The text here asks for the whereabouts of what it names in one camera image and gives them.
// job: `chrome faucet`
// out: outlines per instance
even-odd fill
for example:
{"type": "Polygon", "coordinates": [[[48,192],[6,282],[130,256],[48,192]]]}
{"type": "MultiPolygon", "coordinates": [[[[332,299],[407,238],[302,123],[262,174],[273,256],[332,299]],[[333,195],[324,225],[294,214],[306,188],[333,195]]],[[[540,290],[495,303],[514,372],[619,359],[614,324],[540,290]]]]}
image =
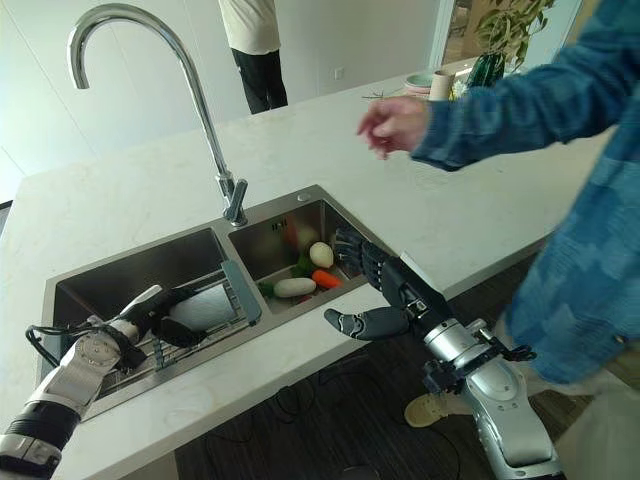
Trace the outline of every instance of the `chrome faucet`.
{"type": "Polygon", "coordinates": [[[71,32],[67,50],[67,61],[76,88],[89,88],[89,81],[84,71],[84,51],[89,37],[100,26],[114,21],[133,22],[147,27],[149,30],[160,35],[169,44],[178,57],[178,60],[180,60],[182,71],[187,78],[187,83],[191,90],[193,103],[196,106],[202,128],[207,137],[209,151],[218,170],[216,180],[218,181],[220,192],[226,203],[223,216],[234,226],[246,224],[247,218],[242,208],[242,201],[247,191],[247,181],[239,179],[237,184],[233,181],[233,175],[227,168],[227,164],[222,156],[220,143],[218,142],[216,131],[213,128],[213,123],[211,122],[211,116],[209,115],[209,109],[207,108],[207,103],[202,93],[202,86],[196,67],[180,38],[166,23],[141,8],[121,3],[100,5],[87,11],[80,17],[71,32]]]}

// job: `red vegetable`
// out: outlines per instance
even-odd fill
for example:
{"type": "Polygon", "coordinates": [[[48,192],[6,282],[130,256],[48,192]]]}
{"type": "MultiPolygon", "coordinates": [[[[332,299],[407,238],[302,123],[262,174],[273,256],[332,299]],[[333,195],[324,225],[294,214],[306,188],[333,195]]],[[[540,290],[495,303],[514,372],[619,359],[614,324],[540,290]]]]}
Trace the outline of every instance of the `red vegetable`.
{"type": "Polygon", "coordinates": [[[335,288],[342,285],[342,280],[338,277],[319,269],[313,272],[311,279],[324,288],[335,288]]]}

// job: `kitchen sink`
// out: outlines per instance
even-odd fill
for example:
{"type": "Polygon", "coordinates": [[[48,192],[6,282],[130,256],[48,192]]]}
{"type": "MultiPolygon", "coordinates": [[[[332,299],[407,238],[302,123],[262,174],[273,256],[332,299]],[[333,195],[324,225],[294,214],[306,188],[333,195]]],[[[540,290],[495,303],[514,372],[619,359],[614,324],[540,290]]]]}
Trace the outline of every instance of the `kitchen sink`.
{"type": "MultiPolygon", "coordinates": [[[[251,279],[258,285],[273,285],[279,280],[295,276],[293,269],[298,258],[301,254],[308,255],[309,247],[313,243],[322,241],[331,245],[338,227],[353,225],[326,199],[320,199],[231,232],[229,239],[251,279]]],[[[351,271],[339,260],[329,272],[347,285],[347,289],[336,290],[334,293],[337,294],[350,290],[359,281],[354,280],[358,273],[351,271]]],[[[327,294],[327,290],[317,289],[313,297],[319,296],[322,301],[314,303],[324,303],[327,294]]],[[[303,298],[305,302],[311,300],[309,297],[303,298]]],[[[300,304],[299,298],[280,299],[263,296],[263,300],[274,314],[285,313],[300,304]]]]}
{"type": "MultiPolygon", "coordinates": [[[[207,338],[195,347],[175,347],[148,334],[138,344],[147,360],[126,374],[112,371],[87,418],[365,284],[362,275],[336,259],[330,271],[343,280],[340,287],[319,288],[304,301],[269,298],[260,292],[261,283],[291,277],[299,255],[308,253],[314,242],[331,245],[338,227],[355,229],[386,248],[317,185],[248,208],[245,214],[245,226],[234,227],[220,218],[47,282],[43,325],[71,327],[89,318],[109,321],[154,284],[223,285],[235,311],[234,318],[208,330],[207,338]]],[[[318,319],[322,321],[321,312],[318,319]]],[[[72,343],[64,338],[45,336],[44,346],[59,358],[72,343]]],[[[40,378],[50,369],[42,362],[40,378]]]]}

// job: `white radish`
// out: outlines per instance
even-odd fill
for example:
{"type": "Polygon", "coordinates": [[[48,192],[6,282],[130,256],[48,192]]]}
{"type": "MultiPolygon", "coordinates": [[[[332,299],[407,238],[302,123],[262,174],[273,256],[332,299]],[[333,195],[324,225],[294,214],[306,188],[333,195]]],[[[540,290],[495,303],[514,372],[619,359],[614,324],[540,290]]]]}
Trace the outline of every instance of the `white radish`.
{"type": "Polygon", "coordinates": [[[333,250],[324,242],[316,242],[309,249],[309,258],[321,268],[329,268],[333,265],[333,250]]]}
{"type": "Polygon", "coordinates": [[[279,298],[299,297],[316,289],[316,282],[310,278],[285,278],[273,286],[273,293],[279,298]]]}

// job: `potted plant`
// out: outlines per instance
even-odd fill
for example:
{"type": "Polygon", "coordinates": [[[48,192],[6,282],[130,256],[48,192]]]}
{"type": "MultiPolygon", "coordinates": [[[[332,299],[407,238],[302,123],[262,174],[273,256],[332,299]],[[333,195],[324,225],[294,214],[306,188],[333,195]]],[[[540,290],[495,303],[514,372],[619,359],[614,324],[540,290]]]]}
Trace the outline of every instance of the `potted plant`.
{"type": "Polygon", "coordinates": [[[527,55],[532,35],[547,26],[545,10],[554,0],[490,0],[496,8],[478,22],[477,40],[485,50],[473,66],[468,87],[493,86],[504,75],[505,63],[517,70],[527,55]]]}

